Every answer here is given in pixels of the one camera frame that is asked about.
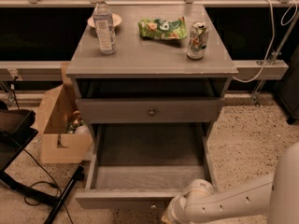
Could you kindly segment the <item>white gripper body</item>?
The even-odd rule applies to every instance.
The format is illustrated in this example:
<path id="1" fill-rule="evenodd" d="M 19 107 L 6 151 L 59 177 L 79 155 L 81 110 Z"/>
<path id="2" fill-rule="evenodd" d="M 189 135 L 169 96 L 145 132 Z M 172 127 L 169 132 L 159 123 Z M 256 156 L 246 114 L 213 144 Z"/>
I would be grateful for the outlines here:
<path id="1" fill-rule="evenodd" d="M 195 200 L 210 196 L 214 192 L 213 186 L 204 179 L 195 179 L 178 196 L 173 198 L 164 211 L 165 224 L 191 224 L 185 215 L 185 204 L 191 194 Z"/>

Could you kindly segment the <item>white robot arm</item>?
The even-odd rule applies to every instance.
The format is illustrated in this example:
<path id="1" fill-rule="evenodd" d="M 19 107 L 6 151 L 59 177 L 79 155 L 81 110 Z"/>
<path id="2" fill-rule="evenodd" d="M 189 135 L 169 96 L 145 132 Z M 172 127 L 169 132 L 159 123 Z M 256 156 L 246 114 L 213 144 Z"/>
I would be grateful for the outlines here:
<path id="1" fill-rule="evenodd" d="M 267 215 L 268 224 L 299 224 L 299 144 L 285 149 L 276 171 L 235 189 L 217 192 L 195 179 L 165 210 L 164 224 L 206 223 Z"/>

